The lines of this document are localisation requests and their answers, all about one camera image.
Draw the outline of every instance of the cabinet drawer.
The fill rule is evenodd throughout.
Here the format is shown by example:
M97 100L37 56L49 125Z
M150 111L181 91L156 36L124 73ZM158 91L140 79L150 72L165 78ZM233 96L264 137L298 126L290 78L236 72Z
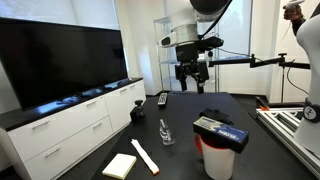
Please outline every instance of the cabinet drawer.
M105 117L24 164L31 179L51 179L111 134L109 117Z
M107 115L101 96L22 126L8 134L22 162L25 162Z

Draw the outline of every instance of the floor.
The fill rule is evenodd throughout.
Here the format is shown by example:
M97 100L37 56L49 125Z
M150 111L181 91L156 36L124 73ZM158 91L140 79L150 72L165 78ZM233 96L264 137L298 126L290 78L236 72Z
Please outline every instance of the floor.
M232 94L235 100L251 115L254 116L256 109L256 99L254 95L239 95ZM59 180L87 180L91 179L92 175L95 173L95 170L103 161L103 158L106 156L114 144L117 142L119 137L121 136L121 132L115 135L112 139L110 139L107 143L103 144L99 147L94 153L90 154L64 175L62 175ZM5 172L0 173L0 179L2 180L20 180L19 176L15 173L14 169L8 168Z

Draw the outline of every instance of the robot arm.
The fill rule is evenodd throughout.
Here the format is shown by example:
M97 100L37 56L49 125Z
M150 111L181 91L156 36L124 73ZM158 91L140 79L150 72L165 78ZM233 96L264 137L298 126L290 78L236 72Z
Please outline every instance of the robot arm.
M168 1L171 33L160 40L164 48L175 47L177 61L176 78L181 89L187 89L186 77L197 82L198 93L203 93L205 81L209 79L206 62L198 62L199 53L223 45L217 37L203 39L218 23L232 0L170 0ZM197 22L214 22L203 35L198 35Z

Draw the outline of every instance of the white robot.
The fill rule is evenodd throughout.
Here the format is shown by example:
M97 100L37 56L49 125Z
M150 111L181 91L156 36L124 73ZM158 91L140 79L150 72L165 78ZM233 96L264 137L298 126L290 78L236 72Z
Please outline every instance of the white robot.
M223 45L223 40L212 37L203 39L198 35L197 21L214 22L220 20L232 0L170 0L168 1L171 33L160 40L162 47L176 47L177 60L176 77L186 90L186 76L192 76L198 87L198 93L203 92L205 80L208 79L206 63L197 62L201 51ZM287 8L292 8L304 0L291 0ZM311 66L311 85L309 97L304 108L304 118L296 131L294 138L305 148L320 155L320 15L304 23L298 33L298 43L306 51Z

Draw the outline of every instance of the white cabinet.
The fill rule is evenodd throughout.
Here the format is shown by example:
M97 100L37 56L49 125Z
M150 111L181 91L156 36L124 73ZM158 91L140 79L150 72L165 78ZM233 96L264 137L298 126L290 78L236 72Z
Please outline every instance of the white cabinet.
M137 99L146 99L142 80L19 128L0 128L0 142L23 179L56 179L128 125Z

